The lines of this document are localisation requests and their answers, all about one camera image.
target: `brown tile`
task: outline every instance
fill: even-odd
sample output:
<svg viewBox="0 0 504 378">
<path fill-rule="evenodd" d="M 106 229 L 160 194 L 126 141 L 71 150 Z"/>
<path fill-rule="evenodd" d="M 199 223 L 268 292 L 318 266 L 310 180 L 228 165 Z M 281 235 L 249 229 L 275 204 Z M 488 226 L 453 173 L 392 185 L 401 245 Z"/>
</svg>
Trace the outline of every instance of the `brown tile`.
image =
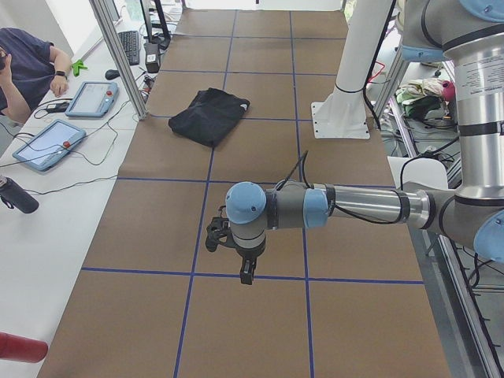
<svg viewBox="0 0 504 378">
<path fill-rule="evenodd" d="M 230 73 L 225 90 L 250 101 L 245 117 L 289 120 L 295 117 L 291 75 Z"/>
<path fill-rule="evenodd" d="M 309 376 L 304 282 L 196 277 L 179 378 Z"/>
<path fill-rule="evenodd" d="M 233 39 L 229 71 L 292 73 L 290 39 Z"/>
<path fill-rule="evenodd" d="M 217 215 L 219 206 L 224 204 L 226 193 L 232 184 L 212 183 L 206 198 L 206 227 Z M 242 258 L 235 250 L 219 246 L 210 253 L 205 248 L 205 238 L 201 238 L 198 250 L 197 272 L 239 274 Z M 266 250 L 258 259 L 256 275 L 259 276 L 305 276 L 305 261 L 301 229 L 267 232 Z"/>
<path fill-rule="evenodd" d="M 346 38 L 347 21 L 343 12 L 292 12 L 294 38 Z"/>
<path fill-rule="evenodd" d="M 297 160 L 295 122 L 242 120 L 216 148 L 210 177 L 276 183 Z"/>
<path fill-rule="evenodd" d="M 312 119 L 312 102 L 324 102 L 334 91 L 336 76 L 296 75 L 298 117 Z"/>
<path fill-rule="evenodd" d="M 275 10 L 240 10 L 236 17 L 234 36 L 290 38 L 291 21 L 289 12 Z"/>
<path fill-rule="evenodd" d="M 155 116 L 175 116 L 185 110 L 198 91 L 222 89 L 223 73 L 159 72 L 147 108 Z"/>
<path fill-rule="evenodd" d="M 317 377 L 451 376 L 423 286 L 312 282 L 310 297 Z"/>
<path fill-rule="evenodd" d="M 231 38 L 176 36 L 170 43 L 162 69 L 225 71 Z"/>
<path fill-rule="evenodd" d="M 185 9 L 176 28 L 176 34 L 231 36 L 235 13 L 235 10 Z"/>
<path fill-rule="evenodd" d="M 173 133 L 167 118 L 148 116 L 135 130 L 119 177 L 206 180 L 211 153 Z"/>
<path fill-rule="evenodd" d="M 308 150 L 306 175 L 311 183 L 393 186 L 380 133 L 370 139 L 315 139 L 311 122 L 299 123 L 301 151 Z"/>
<path fill-rule="evenodd" d="M 81 272 L 38 377 L 171 374 L 188 281 Z"/>
<path fill-rule="evenodd" d="M 404 224 L 370 224 L 332 217 L 306 232 L 310 277 L 421 280 Z"/>
<path fill-rule="evenodd" d="M 344 46 L 344 40 L 295 39 L 296 73 L 335 75 L 339 69 Z"/>
<path fill-rule="evenodd" d="M 118 180 L 83 266 L 190 272 L 204 183 Z"/>
</svg>

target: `t-shirt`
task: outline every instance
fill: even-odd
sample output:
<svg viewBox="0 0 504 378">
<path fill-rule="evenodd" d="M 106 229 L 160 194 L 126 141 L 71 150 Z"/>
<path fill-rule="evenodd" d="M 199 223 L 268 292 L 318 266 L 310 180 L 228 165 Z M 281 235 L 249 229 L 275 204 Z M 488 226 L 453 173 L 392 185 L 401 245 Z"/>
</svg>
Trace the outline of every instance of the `t-shirt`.
<svg viewBox="0 0 504 378">
<path fill-rule="evenodd" d="M 13 57 L 10 68 L 14 85 L 30 109 L 35 109 L 54 78 L 54 66 L 49 60 L 53 44 L 20 29 L 1 28 L 0 46 Z M 0 111 L 6 107 L 7 100 L 0 89 Z"/>
</svg>

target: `person's hand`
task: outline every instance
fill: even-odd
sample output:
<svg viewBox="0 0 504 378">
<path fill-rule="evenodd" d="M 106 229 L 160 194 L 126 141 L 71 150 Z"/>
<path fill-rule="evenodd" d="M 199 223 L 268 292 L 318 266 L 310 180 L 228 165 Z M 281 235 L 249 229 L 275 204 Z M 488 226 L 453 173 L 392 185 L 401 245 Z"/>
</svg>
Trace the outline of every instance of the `person's hand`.
<svg viewBox="0 0 504 378">
<path fill-rule="evenodd" d="M 0 87 L 4 87 L 13 82 L 13 73 L 10 70 L 10 62 L 13 60 L 13 56 L 8 54 L 6 56 L 6 66 L 4 69 L 0 70 Z"/>
<path fill-rule="evenodd" d="M 69 89 L 69 82 L 64 76 L 55 76 L 50 82 L 50 89 L 56 97 L 60 97 Z"/>
</svg>

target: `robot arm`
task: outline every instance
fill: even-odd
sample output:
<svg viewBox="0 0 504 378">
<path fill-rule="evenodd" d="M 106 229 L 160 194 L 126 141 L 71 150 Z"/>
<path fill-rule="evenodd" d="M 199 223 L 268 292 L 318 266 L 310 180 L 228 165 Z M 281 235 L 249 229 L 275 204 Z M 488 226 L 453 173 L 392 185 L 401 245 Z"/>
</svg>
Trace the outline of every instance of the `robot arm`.
<svg viewBox="0 0 504 378">
<path fill-rule="evenodd" d="M 351 28 L 348 40 L 353 31 L 359 32 Z M 226 196 L 228 218 L 221 208 L 207 228 L 206 247 L 235 248 L 243 284 L 252 284 L 265 230 L 321 227 L 331 216 L 408 223 L 504 262 L 504 2 L 408 0 L 403 45 L 408 60 L 444 55 L 454 62 L 462 185 L 456 191 L 383 191 L 285 181 L 263 191 L 238 183 Z"/>
</svg>

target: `blue tablet device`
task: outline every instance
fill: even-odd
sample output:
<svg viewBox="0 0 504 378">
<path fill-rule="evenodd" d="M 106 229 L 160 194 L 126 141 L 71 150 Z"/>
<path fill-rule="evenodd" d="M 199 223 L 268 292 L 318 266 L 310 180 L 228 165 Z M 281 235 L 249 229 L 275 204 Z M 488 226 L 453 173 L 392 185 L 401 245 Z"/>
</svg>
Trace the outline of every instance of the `blue tablet device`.
<svg viewBox="0 0 504 378">
<path fill-rule="evenodd" d="M 14 152 L 13 157 L 37 171 L 46 171 L 82 142 L 85 136 L 82 128 L 56 120 Z"/>
<path fill-rule="evenodd" d="M 65 111 L 67 117 L 103 117 L 117 96 L 118 87 L 114 82 L 103 83 L 85 81 Z"/>
</svg>

